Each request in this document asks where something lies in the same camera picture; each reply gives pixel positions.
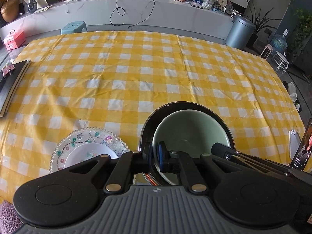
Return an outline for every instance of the trash can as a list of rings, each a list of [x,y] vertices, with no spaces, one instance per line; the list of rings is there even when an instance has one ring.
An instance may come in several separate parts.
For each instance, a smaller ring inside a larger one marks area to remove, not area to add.
[[[242,16],[235,17],[233,23],[225,44],[243,50],[252,33],[255,31],[255,25]]]

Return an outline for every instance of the yellow fabric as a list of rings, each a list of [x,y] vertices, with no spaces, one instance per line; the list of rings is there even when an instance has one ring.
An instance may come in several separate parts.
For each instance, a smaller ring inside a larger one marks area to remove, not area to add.
[[[47,174],[57,143],[81,127],[108,129],[131,150],[148,116],[173,101],[217,113],[244,153],[290,163],[288,131],[304,126],[273,69],[257,56],[189,37],[106,31],[29,44],[32,64],[0,120],[0,196]]]

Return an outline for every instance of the pink box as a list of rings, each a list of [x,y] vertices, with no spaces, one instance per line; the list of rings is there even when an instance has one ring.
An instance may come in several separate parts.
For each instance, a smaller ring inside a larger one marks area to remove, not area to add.
[[[20,47],[25,41],[24,31],[19,30],[15,32],[15,30],[11,30],[10,34],[6,36],[3,40],[3,43],[7,47],[7,50],[12,50]]]

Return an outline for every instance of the glass plate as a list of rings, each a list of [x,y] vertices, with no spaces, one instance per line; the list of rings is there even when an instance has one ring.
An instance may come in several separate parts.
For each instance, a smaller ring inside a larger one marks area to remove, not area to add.
[[[130,151],[128,146],[114,133],[105,129],[85,128],[73,131],[63,139],[56,147],[51,157],[50,173],[64,168],[68,155],[79,145],[88,143],[103,144],[110,148],[120,157],[123,153]],[[87,157],[93,158],[94,154],[86,152]]]

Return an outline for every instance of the floor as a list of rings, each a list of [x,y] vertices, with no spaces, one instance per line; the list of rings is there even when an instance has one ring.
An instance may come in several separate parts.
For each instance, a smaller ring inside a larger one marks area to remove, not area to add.
[[[127,30],[127,31],[152,31],[152,32],[160,32],[160,33],[169,33],[176,34],[180,36],[193,37],[200,40],[211,41],[219,44],[225,44],[224,40],[219,38],[215,38],[212,36],[184,31],[179,29],[171,29],[164,27],[155,27],[155,26],[130,26],[130,25],[122,25],[122,26],[113,26],[113,25],[97,25],[97,26],[87,26],[88,31],[105,31],[105,30]],[[60,35],[60,30],[55,30],[51,32],[46,32],[38,35],[33,35],[26,39],[24,45],[20,48],[12,50],[8,52],[6,48],[3,46],[0,48],[0,69],[5,65],[7,61],[10,59],[15,59],[21,51],[30,43],[32,40],[51,37]],[[255,51],[246,49],[245,51],[250,52],[252,54],[258,55]],[[271,60],[271,57],[267,59],[272,68],[275,70],[277,65],[275,62]],[[295,66],[290,66],[285,74],[280,77],[281,81],[286,81],[287,83],[293,82],[297,88],[298,99],[301,103],[302,111],[300,113],[300,117],[306,126],[310,118],[312,118],[312,86],[311,83],[308,82],[303,76],[301,71]]]

